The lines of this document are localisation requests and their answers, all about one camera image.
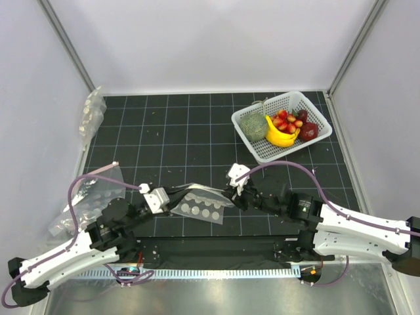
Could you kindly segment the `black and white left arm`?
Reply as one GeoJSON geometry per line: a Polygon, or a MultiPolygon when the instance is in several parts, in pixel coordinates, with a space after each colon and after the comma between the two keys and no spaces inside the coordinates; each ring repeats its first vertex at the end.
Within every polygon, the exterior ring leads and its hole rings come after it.
{"type": "Polygon", "coordinates": [[[5,292],[12,295],[13,307],[37,303],[54,286],[97,265],[133,262],[140,251],[135,228],[170,212],[192,188],[193,184],[154,188],[142,195],[138,206],[115,198],[84,231],[75,232],[71,240],[32,259],[11,259],[8,268],[12,282],[5,292]]]}

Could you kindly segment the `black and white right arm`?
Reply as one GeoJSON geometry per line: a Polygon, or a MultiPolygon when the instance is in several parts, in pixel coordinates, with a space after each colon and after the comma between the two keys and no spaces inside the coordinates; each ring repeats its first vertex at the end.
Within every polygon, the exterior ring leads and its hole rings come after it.
{"type": "Polygon", "coordinates": [[[390,220],[322,202],[291,190],[279,196],[263,194],[254,185],[227,187],[222,195],[237,208],[250,208],[278,217],[299,230],[297,255],[348,255],[388,261],[408,276],[419,276],[419,218],[390,220]]]}

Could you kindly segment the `clear dotted zip bag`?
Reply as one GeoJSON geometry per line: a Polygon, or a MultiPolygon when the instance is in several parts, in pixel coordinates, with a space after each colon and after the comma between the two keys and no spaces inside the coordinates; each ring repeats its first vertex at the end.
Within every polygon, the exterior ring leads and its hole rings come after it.
{"type": "Polygon", "coordinates": [[[192,190],[171,210],[171,213],[200,221],[222,224],[224,209],[234,206],[222,195],[222,190],[196,183],[185,185],[189,185],[192,190]]]}

